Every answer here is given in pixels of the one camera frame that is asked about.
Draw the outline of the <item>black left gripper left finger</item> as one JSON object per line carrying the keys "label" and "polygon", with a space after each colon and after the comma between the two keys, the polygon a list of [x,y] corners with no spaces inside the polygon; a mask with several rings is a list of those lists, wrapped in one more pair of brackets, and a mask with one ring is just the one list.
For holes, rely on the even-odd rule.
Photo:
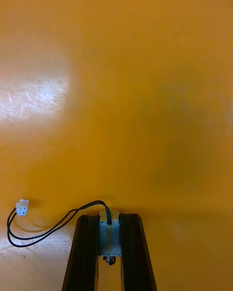
{"label": "black left gripper left finger", "polygon": [[98,289],[98,215],[78,218],[66,273],[63,291],[96,291]]}

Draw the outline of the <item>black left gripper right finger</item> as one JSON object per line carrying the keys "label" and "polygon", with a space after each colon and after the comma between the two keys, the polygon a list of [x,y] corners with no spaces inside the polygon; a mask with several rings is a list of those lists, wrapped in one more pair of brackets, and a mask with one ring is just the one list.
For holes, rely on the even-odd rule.
{"label": "black left gripper right finger", "polygon": [[138,214],[120,215],[121,289],[157,290],[143,222]]}

